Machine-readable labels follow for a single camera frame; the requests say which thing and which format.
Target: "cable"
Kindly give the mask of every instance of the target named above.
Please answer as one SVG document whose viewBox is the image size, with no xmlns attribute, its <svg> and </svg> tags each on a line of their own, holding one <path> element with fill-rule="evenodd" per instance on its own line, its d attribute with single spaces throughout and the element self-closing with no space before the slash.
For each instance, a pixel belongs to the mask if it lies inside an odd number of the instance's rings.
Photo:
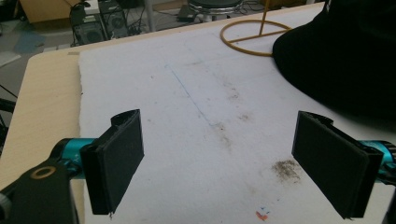
<svg viewBox="0 0 396 224">
<path fill-rule="evenodd" d="M 248 6 L 251 11 L 264 11 L 264 6 L 257 1 L 245 1 L 244 6 Z M 252 6 L 261 6 L 261 8 L 255 9 Z"/>
<path fill-rule="evenodd" d="M 6 126 L 6 123 L 4 122 L 4 120 L 3 120 L 3 117 L 0 115 L 0 122 L 1 122 L 1 126 L 3 126 L 3 127 L 7 127 Z"/>
<path fill-rule="evenodd" d="M 126 9 L 126 13 L 125 13 L 125 11 L 124 11 L 124 14 L 125 14 L 125 20 L 126 20 L 126 22 L 128 23 L 128 17 L 129 17 L 129 11 L 130 11 L 131 9 L 130 8 L 128 8 L 128 9 Z"/>
<path fill-rule="evenodd" d="M 79 2 L 75 5 L 73 5 L 72 7 L 70 7 L 70 12 L 69 12 L 69 22 L 70 22 L 70 26 L 72 27 L 72 32 L 73 32 L 73 43 L 70 45 L 70 47 L 75 47 L 76 46 L 76 33 L 73 29 L 73 23 L 72 23 L 72 11 L 75 10 L 77 7 L 79 6 L 84 6 L 83 3 Z"/>
<path fill-rule="evenodd" d="M 108 21 L 110 20 L 110 17 L 111 17 L 111 14 L 113 14 L 113 13 L 115 13 L 115 12 L 119 12 L 119 9 L 120 8 L 120 5 L 117 5 L 109 14 L 108 14 L 108 17 L 107 17 L 107 20 L 106 20 L 106 25 L 108 25 Z"/>
<path fill-rule="evenodd" d="M 0 84 L 0 87 L 3 88 L 3 90 L 7 91 L 9 94 L 11 94 L 12 96 L 14 96 L 15 98 L 18 99 L 18 96 L 14 93 L 12 93 L 12 91 L 9 91 L 6 87 L 4 87 L 3 85 Z"/>
<path fill-rule="evenodd" d="M 128 25 L 128 31 L 131 35 L 140 35 L 142 33 L 142 18 L 143 12 L 146 10 L 146 6 L 143 7 L 142 12 L 140 13 L 140 18 L 137 21 L 134 21 L 132 24 Z"/>
</svg>

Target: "floor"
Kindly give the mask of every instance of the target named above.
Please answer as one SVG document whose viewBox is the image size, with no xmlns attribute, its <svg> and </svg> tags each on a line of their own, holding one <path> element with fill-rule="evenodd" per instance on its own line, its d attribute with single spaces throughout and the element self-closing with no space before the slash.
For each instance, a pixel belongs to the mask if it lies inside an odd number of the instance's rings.
<svg viewBox="0 0 396 224">
<path fill-rule="evenodd" d="M 142 13 L 143 10 L 142 7 L 125 10 L 128 26 L 136 26 L 139 20 L 142 21 L 140 23 L 142 34 L 149 32 L 146 13 Z M 179 11 L 180 8 L 154 11 L 155 29 L 161 31 L 201 22 L 199 18 L 196 18 L 194 22 L 179 22 L 177 21 Z M 240 12 L 230 14 L 229 17 L 262 11 L 263 5 L 259 4 L 258 1 L 246 1 Z M 218 20 L 224 19 L 227 19 L 227 16 L 218 16 Z M 17 96 L 21 88 L 24 71 L 31 57 L 49 50 L 70 48 L 74 42 L 71 28 L 37 30 L 29 21 L 0 22 L 0 98 L 14 102 L 18 100 Z M 4 58 L 11 62 L 2 65 Z M 12 120 L 12 114 L 0 111 L 0 115 L 4 120 L 4 125 L 8 126 Z"/>
</svg>

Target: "white paper sheet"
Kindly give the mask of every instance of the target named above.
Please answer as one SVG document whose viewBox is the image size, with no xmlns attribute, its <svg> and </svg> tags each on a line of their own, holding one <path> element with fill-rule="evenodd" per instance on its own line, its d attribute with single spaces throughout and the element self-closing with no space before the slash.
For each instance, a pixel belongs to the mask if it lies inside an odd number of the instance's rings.
<svg viewBox="0 0 396 224">
<path fill-rule="evenodd" d="M 295 27 L 318 11 L 269 20 Z M 357 139 L 396 142 L 396 126 L 379 128 L 383 123 L 313 101 L 278 73 L 273 59 L 226 47 L 221 28 L 81 53 L 81 136 L 97 137 L 112 116 L 139 108 L 146 154 L 112 221 L 92 215 L 86 194 L 86 223 L 351 222 L 291 156 L 297 112 L 334 119 Z M 255 31 L 248 24 L 227 35 Z M 275 38 L 244 45 L 271 49 Z M 380 223 L 392 192 L 376 184 L 365 218 L 353 223 Z"/>
</svg>

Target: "circular wire ring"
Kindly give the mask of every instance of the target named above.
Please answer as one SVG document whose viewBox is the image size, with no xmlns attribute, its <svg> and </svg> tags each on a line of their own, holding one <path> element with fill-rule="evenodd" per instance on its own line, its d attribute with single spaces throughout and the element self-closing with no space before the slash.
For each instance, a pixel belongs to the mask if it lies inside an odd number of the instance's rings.
<svg viewBox="0 0 396 224">
<path fill-rule="evenodd" d="M 264 37 L 264 36 L 268 36 L 268 35 L 282 34 L 282 33 L 285 33 L 285 32 L 287 32 L 288 30 L 291 29 L 289 26 L 284 25 L 284 24 L 279 23 L 279 22 L 275 22 L 275 21 L 264 21 L 264 23 L 269 23 L 269 24 L 272 24 L 272 25 L 274 25 L 274 26 L 278 26 L 278 27 L 284 28 L 284 30 L 276 31 L 276 32 L 268 33 L 268 34 L 259 34 L 259 35 L 247 36 L 247 37 L 239 38 L 239 39 L 235 39 L 235 40 L 227 40 L 227 39 L 224 37 L 224 32 L 225 32 L 228 28 L 230 28 L 230 27 L 232 27 L 232 26 L 235 26 L 236 24 L 240 24 L 240 23 L 249 23 L 249 22 L 259 22 L 259 23 L 262 23 L 262 21 L 260 21 L 260 20 L 244 20 L 244 21 L 235 21 L 235 22 L 231 22 L 230 24 L 227 24 L 226 26 L 224 26 L 224 27 L 221 29 L 221 32 L 220 32 L 220 38 L 221 38 L 221 40 L 224 42 L 224 44 L 226 44 L 228 47 L 230 47 L 230 48 L 232 48 L 232 49 L 236 49 L 236 50 L 241 51 L 241 52 L 244 52 L 244 53 L 246 53 L 246 54 L 252 54 L 252 55 L 257 55 L 257 56 L 264 56 L 264 57 L 271 57 L 271 56 L 272 56 L 272 53 L 271 53 L 271 52 L 259 52 L 259 51 L 249 50 L 249 49 L 242 49 L 242 48 L 237 47 L 237 46 L 234 45 L 233 43 L 234 43 L 234 42 L 238 42 L 238 41 L 244 41 L 244 40 L 249 40 L 249 39 Z"/>
</svg>

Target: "stool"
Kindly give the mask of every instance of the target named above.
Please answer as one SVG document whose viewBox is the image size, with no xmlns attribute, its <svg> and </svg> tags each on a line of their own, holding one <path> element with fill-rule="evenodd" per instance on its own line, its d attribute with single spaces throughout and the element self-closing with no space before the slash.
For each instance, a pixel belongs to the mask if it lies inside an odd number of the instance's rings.
<svg viewBox="0 0 396 224">
<path fill-rule="evenodd" d="M 215 21 L 218 15 L 239 11 L 242 5 L 243 0 L 189 0 L 189 8 L 192 11 L 212 16 L 212 21 Z"/>
</svg>

